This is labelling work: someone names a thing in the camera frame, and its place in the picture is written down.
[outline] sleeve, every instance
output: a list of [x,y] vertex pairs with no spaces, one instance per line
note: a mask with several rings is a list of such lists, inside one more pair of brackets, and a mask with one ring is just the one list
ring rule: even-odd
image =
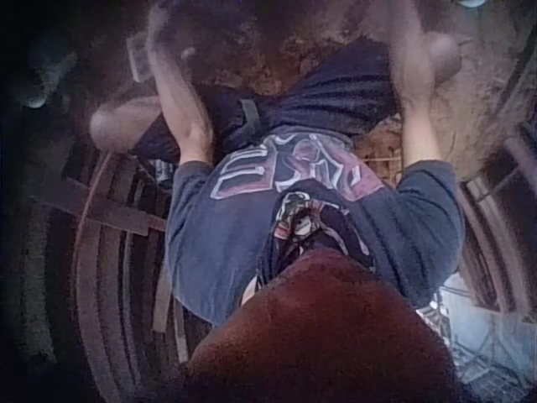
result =
[[182,229],[211,171],[210,165],[200,161],[187,162],[175,171],[165,235],[166,266],[172,272],[180,251]]
[[414,250],[419,264],[417,268],[405,266],[401,277],[416,306],[427,305],[456,269],[464,241],[464,216],[456,189],[455,172],[444,161],[411,165],[397,187],[402,209],[399,226],[406,248]]

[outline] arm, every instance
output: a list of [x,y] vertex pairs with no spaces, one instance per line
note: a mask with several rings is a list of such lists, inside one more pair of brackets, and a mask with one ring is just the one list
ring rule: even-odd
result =
[[441,160],[430,120],[435,70],[413,0],[390,0],[390,64],[403,118],[404,168],[421,160]]
[[190,161],[212,165],[211,121],[190,83],[185,61],[178,62],[170,52],[168,27],[169,10],[154,6],[149,15],[148,58],[164,118],[180,147],[180,165]]

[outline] shorts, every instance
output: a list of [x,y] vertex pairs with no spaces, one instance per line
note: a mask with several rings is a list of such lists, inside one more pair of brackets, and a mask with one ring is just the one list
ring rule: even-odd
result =
[[[329,56],[286,93],[195,85],[215,133],[215,161],[260,142],[282,126],[321,129],[356,138],[395,114],[388,48],[360,38]],[[177,162],[180,150],[160,115],[132,154]]]

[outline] graphic print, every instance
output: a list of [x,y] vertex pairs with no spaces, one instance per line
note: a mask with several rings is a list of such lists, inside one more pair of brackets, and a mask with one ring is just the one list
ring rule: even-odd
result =
[[339,139],[318,134],[268,136],[258,147],[226,157],[211,192],[216,200],[276,190],[315,179],[350,202],[383,187],[382,181]]

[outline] fist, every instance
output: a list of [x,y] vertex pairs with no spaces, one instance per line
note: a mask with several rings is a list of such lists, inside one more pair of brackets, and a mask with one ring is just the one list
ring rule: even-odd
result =
[[148,19],[149,44],[155,44],[171,38],[177,28],[172,24],[172,20],[184,3],[186,3],[185,0],[158,0],[151,7]]

